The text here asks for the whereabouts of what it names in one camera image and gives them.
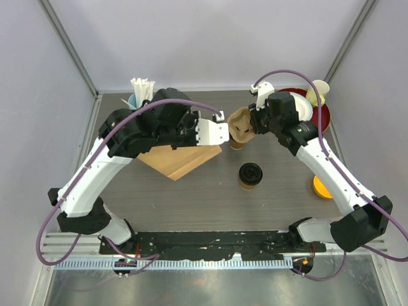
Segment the single cardboard cup carrier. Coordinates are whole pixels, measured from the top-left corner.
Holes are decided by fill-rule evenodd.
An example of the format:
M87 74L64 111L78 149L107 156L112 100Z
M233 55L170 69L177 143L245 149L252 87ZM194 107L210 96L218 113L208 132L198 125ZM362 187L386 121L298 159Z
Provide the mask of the single cardboard cup carrier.
M241 107L234 111L227 119L231 139L237 143L247 143L255 136L251 126L251 115L247 107Z

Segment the brown paper cup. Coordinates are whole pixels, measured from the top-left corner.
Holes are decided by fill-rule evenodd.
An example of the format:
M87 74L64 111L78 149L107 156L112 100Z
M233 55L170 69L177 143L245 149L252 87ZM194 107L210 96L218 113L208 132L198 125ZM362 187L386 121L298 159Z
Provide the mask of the brown paper cup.
M240 150L246 146L246 143L237 142L233 138L231 138L229 142L230 147L234 150Z
M258 184L259 182L246 182L243 180L240 181L240 187L246 191L253 190Z

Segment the brown paper bag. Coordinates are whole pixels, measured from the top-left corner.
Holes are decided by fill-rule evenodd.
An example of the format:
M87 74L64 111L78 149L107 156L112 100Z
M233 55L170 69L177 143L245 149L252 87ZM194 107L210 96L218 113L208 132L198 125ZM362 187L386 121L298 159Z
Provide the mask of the brown paper bag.
M219 145L179 147L175 150L167 145L153 147L148 153L140 154L137 159L176 181L221 152Z

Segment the black coffee cup lid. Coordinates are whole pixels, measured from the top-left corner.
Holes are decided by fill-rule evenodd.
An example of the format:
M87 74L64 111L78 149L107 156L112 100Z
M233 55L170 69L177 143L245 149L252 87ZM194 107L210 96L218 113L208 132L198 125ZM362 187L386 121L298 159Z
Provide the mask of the black coffee cup lid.
M240 167L238 177L245 185L255 186L261 182L263 171L256 163L245 163Z

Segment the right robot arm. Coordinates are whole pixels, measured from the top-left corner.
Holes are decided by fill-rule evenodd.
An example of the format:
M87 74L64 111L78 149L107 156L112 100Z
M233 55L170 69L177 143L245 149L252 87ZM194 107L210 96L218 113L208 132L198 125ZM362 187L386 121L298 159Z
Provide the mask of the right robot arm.
M309 167L332 195L342 218L338 221L307 217L295 223L288 244L296 252L311 242L337 244L353 252L380 237L388 225L393 204L387 196L376 197L365 188L320 139L318 128L301 121L290 92L266 93L249 105L250 123L256 134L273 133L279 143Z

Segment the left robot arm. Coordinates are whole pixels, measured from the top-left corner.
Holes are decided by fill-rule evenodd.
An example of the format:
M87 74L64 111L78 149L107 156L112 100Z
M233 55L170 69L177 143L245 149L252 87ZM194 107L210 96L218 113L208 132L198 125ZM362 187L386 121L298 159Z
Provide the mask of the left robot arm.
M107 208L100 194L140 154L165 145L173 149L195 146L200 116L192 106L186 94L167 88L158 90L135 110L113 111L99 128L89 155L73 178L64 187L48 192L50 202L59 209L61 231L99 233L121 254L131 253L136 245L133 229Z

